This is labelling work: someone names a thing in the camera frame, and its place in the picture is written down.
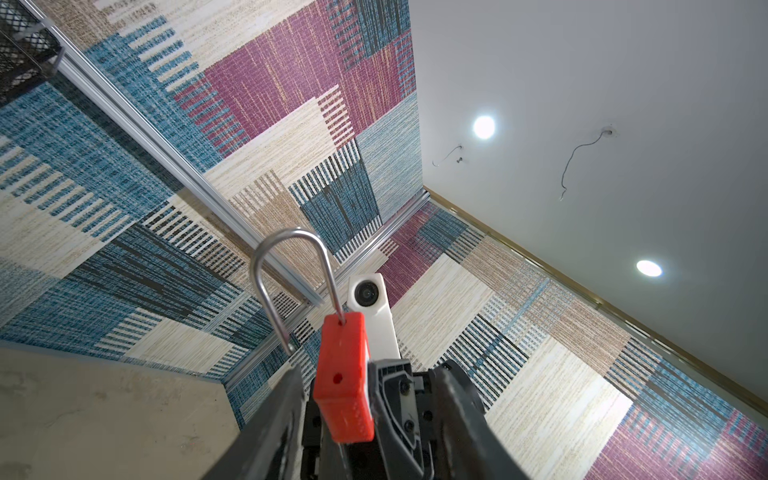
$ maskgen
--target gold trim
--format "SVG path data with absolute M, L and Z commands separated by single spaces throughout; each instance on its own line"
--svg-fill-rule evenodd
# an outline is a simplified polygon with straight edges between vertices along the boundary
M 630 327 L 630 329 L 633 330 L 634 333 L 637 334 L 638 336 L 645 336 L 646 339 L 651 343 L 653 343 L 655 346 L 670 353 L 671 355 L 676 356 L 677 358 L 685 362 L 687 365 L 689 365 L 691 368 L 699 372 L 701 375 L 707 377 L 711 382 L 714 382 L 721 389 L 735 396 L 741 402 L 744 402 L 746 405 L 748 405 L 749 407 L 757 411 L 759 414 L 765 417 L 768 417 L 768 402 L 761 399 L 759 396 L 755 395 L 750 390 L 744 388 L 739 383 L 734 382 L 732 379 L 729 379 L 728 377 L 718 372 L 717 370 L 707 365 L 706 363 L 702 362 L 697 357 L 691 355 L 689 352 L 685 351 L 684 349 L 681 349 L 679 346 L 675 345 L 669 339 L 654 332 L 652 329 L 648 328 L 643 323 L 638 322 L 635 318 L 627 315 L 625 312 L 621 311 L 616 306 L 611 305 L 609 302 L 606 302 L 605 300 L 600 298 L 597 294 L 595 294 L 585 286 L 576 282 L 569 276 L 562 273 L 560 270 L 554 268 L 552 265 L 549 265 L 545 261 L 539 259 L 533 253 L 527 251 L 525 248 L 516 244 L 512 240 L 509 240 L 507 237 L 505 237 L 498 231 L 492 229 L 485 223 L 482 223 L 480 220 L 478 220 L 477 218 L 469 214 L 466 210 L 463 210 L 462 208 L 457 207 L 451 201 L 446 200 L 443 196 L 437 194 L 431 188 L 424 186 L 424 189 L 429 192 L 429 195 L 435 202 L 437 202 L 438 204 L 441 204 L 443 207 L 447 208 L 457 216 L 461 217 L 463 220 L 470 223 L 473 227 L 485 232 L 486 234 L 490 235 L 491 237 L 495 238 L 499 242 L 503 243 L 507 247 L 511 248 L 515 252 L 522 255 L 526 260 L 528 260 L 529 262 L 541 268 L 549 276 L 551 276 L 558 282 L 562 283 L 563 285 L 571 289 L 577 295 L 585 298 L 587 301 L 592 303 L 595 309 L 606 312 L 612 315 L 613 317 L 619 319 L 620 321 L 625 322 Z

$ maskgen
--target camera lens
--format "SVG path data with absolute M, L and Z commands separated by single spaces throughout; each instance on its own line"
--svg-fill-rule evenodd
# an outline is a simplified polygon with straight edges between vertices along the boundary
M 371 306 L 379 299 L 379 288 L 367 280 L 355 288 L 355 300 L 360 306 Z

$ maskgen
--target padlock shackle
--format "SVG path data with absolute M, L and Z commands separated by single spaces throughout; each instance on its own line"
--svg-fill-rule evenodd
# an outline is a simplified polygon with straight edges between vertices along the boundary
M 323 271 L 326 274 L 326 284 L 328 285 L 328 293 L 333 302 L 333 307 L 336 309 L 336 313 L 339 314 L 339 322 L 344 325 L 346 319 L 344 318 L 344 310 L 341 307 L 339 301 L 339 292 L 336 291 L 336 282 L 333 280 L 333 270 L 331 270 L 331 262 L 328 260 L 328 250 L 326 249 L 323 241 L 314 233 L 307 230 L 303 230 L 299 227 L 286 228 L 285 230 L 279 230 L 272 233 L 267 238 L 259 243 L 259 246 L 253 251 L 253 255 L 250 258 L 250 281 L 253 284 L 253 288 L 256 289 L 256 295 L 258 295 L 261 304 L 266 310 L 266 316 L 269 317 L 272 327 L 277 333 L 277 337 L 280 339 L 280 343 L 283 344 L 288 355 L 292 355 L 296 350 L 293 345 L 290 344 L 290 333 L 286 329 L 283 320 L 280 315 L 277 314 L 274 304 L 270 295 L 266 292 L 264 282 L 261 279 L 261 270 L 264 263 L 266 254 L 269 253 L 278 243 L 288 240 L 289 238 L 300 238 L 310 242 L 317 256 L 320 258 L 320 263 L 323 265 Z

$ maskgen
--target white camera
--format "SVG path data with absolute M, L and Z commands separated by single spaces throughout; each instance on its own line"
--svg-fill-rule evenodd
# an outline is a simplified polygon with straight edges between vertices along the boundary
M 400 358 L 395 337 L 395 324 L 386 296 L 381 273 L 356 275 L 349 279 L 346 305 L 352 312 L 361 312 L 366 318 L 368 347 L 371 361 Z

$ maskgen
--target red lock body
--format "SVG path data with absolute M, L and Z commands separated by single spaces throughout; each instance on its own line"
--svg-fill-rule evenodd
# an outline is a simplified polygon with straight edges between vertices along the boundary
M 328 315 L 323 323 L 314 399 L 336 443 L 373 440 L 368 400 L 368 337 L 362 313 Z

